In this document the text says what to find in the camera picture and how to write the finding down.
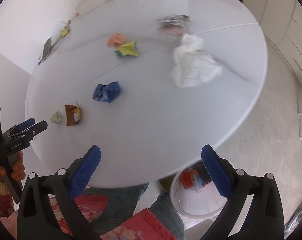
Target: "crumpled orange paper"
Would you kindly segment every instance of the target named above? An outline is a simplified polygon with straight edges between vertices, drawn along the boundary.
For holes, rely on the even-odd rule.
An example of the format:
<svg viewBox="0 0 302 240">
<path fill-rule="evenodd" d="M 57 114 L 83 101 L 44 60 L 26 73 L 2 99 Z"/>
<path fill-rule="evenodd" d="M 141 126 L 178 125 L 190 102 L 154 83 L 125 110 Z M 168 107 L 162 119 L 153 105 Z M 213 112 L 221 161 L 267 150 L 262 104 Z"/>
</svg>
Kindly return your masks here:
<svg viewBox="0 0 302 240">
<path fill-rule="evenodd" d="M 115 47 L 121 46 L 123 44 L 125 44 L 125 36 L 118 33 L 112 35 L 107 42 L 108 46 L 115 46 Z"/>
</svg>

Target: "floor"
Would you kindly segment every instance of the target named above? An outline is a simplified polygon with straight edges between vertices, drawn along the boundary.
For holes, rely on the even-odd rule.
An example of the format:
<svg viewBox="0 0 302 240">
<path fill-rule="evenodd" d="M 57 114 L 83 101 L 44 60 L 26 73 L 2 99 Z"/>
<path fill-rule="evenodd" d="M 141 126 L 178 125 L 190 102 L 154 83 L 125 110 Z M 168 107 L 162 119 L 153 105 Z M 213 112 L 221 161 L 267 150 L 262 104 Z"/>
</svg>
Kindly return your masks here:
<svg viewBox="0 0 302 240">
<path fill-rule="evenodd" d="M 216 152 L 249 175 L 271 172 L 280 191 L 286 222 L 302 201 L 302 118 L 297 115 L 302 111 L 302 90 L 277 49 L 270 42 L 267 45 L 269 68 L 261 96 L 242 126 Z M 149 207 L 159 193 L 158 182 L 151 182 L 136 212 Z M 232 233 L 240 229 L 251 200 L 248 197 Z M 185 229 L 200 222 L 182 219 Z"/>
</svg>

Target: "white round table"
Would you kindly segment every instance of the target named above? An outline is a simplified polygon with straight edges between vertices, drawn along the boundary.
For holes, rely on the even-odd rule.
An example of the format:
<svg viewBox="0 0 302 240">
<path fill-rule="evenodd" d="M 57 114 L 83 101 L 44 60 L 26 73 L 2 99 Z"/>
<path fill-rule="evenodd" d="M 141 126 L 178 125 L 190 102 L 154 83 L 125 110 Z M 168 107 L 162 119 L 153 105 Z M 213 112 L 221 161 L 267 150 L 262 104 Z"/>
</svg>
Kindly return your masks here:
<svg viewBox="0 0 302 240">
<path fill-rule="evenodd" d="M 25 116 L 48 122 L 32 147 L 51 171 L 67 168 L 95 144 L 102 157 L 90 186 L 146 183 L 198 161 L 204 145 L 219 147 L 249 115 L 268 59 L 253 15 L 238 0 L 187 0 L 191 33 L 204 38 L 205 51 L 224 66 L 211 82 L 182 89 L 170 76 L 179 41 L 160 35 L 156 23 L 176 3 L 159 1 L 129 6 L 131 0 L 107 0 L 73 20 L 71 33 L 35 67 Z M 140 56 L 116 57 L 105 45 L 114 33 L 137 40 Z M 91 98 L 98 84 L 114 81 L 122 93 L 112 103 Z M 76 101 L 83 117 L 78 125 L 66 126 L 64 106 Z M 58 110 L 63 123 L 51 124 Z"/>
</svg>

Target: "jeans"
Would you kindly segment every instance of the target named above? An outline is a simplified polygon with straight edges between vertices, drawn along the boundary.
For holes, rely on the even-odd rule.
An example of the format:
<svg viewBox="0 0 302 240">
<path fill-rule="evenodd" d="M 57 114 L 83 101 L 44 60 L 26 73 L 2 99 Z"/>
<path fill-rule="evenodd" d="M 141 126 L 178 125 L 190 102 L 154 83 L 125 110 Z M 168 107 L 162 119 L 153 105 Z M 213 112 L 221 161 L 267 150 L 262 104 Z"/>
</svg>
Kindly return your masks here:
<svg viewBox="0 0 302 240">
<path fill-rule="evenodd" d="M 133 212 L 148 184 L 128 188 L 87 188 L 85 195 L 106 195 L 108 203 L 104 212 L 90 223 L 98 235 L 103 235 L 133 216 Z M 183 222 L 173 207 L 168 192 L 160 194 L 149 210 L 177 240 L 184 240 Z"/>
</svg>

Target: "crumpled white paper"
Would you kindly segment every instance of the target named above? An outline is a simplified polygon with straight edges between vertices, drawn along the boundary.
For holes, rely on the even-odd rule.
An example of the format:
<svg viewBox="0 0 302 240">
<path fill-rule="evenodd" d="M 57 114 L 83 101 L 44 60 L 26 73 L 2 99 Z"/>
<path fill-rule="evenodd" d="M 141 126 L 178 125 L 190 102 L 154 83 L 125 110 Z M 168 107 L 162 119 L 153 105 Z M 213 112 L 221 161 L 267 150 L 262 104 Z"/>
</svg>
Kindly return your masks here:
<svg viewBox="0 0 302 240">
<path fill-rule="evenodd" d="M 222 67 L 211 55 L 202 51 L 203 44 L 203 38 L 184 34 L 181 46 L 174 49 L 175 66 L 171 75 L 177 87 L 195 87 L 222 74 Z"/>
</svg>

